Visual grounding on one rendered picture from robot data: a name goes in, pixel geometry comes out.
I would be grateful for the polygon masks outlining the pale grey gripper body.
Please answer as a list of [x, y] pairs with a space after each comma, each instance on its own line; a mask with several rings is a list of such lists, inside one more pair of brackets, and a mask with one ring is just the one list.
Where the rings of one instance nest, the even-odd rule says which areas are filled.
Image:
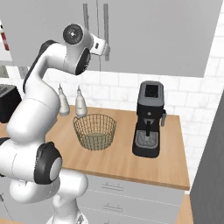
[[104, 56], [106, 61], [109, 61], [109, 53], [110, 53], [110, 46], [109, 44], [106, 44], [104, 49]]

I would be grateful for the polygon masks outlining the grey cabinet door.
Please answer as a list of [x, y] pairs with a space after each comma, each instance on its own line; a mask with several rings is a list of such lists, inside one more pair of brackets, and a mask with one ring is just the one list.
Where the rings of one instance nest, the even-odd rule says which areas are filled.
[[30, 67], [49, 39], [64, 45], [68, 25], [85, 26], [83, 4], [87, 4], [89, 31], [99, 36], [96, 0], [0, 0], [0, 20], [13, 65]]
[[204, 76], [223, 0], [97, 0], [104, 72]]

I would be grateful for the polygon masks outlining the dark grey tall cabinet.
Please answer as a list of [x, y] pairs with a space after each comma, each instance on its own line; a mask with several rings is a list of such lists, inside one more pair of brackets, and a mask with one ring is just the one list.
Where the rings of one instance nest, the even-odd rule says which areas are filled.
[[224, 224], [224, 91], [190, 191], [193, 224]]

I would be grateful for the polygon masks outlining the white squeeze bottle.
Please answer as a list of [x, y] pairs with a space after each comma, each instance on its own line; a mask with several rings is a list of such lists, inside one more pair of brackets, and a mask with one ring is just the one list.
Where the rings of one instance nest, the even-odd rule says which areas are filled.
[[63, 92], [62, 87], [59, 87], [59, 100], [60, 100], [59, 114], [61, 116], [68, 116], [70, 113], [70, 106], [68, 104], [67, 98]]
[[77, 88], [77, 95], [75, 99], [75, 113], [78, 117], [86, 116], [88, 113], [88, 108], [85, 99], [79, 87]]

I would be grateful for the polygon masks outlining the black coffee machine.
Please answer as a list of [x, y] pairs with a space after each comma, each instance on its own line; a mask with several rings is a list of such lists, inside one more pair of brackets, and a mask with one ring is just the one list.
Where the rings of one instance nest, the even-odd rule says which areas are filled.
[[132, 153], [139, 157], [156, 158], [160, 152], [160, 127], [165, 126], [164, 86], [159, 81], [141, 83], [136, 105], [137, 122]]

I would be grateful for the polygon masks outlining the red and white bottle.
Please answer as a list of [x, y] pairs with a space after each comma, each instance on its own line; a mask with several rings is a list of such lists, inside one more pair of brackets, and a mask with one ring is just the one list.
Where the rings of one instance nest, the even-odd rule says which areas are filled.
[[6, 37], [5, 37], [5, 33], [4, 33], [4, 28], [2, 25], [0, 25], [0, 34], [2, 36], [2, 40], [3, 40], [3, 45], [4, 45], [4, 48], [6, 51], [9, 51], [9, 46], [8, 46], [8, 43], [7, 43], [7, 40], [6, 40]]

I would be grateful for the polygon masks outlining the black countertop appliance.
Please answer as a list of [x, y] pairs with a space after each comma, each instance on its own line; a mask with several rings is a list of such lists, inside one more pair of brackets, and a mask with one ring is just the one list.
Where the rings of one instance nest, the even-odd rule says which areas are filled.
[[16, 86], [0, 84], [0, 123], [7, 123], [10, 120], [21, 101]]

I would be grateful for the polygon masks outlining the grey drawer front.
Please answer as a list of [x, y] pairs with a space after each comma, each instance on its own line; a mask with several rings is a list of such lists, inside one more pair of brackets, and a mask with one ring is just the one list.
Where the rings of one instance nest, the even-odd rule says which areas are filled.
[[[97, 177], [94, 175], [87, 175], [87, 179], [88, 190], [90, 192], [103, 193], [107, 196], [145, 200], [169, 206], [180, 206], [184, 196], [183, 190], [159, 185], [147, 185], [115, 178]], [[113, 186], [117, 186], [119, 184], [119, 186], [123, 187], [123, 192], [101, 188], [102, 184], [106, 184], [107, 182]]]
[[[119, 205], [122, 213], [109, 211], [102, 205]], [[141, 199], [107, 196], [87, 191], [78, 198], [80, 209], [91, 224], [176, 224], [180, 206], [169, 206]]]

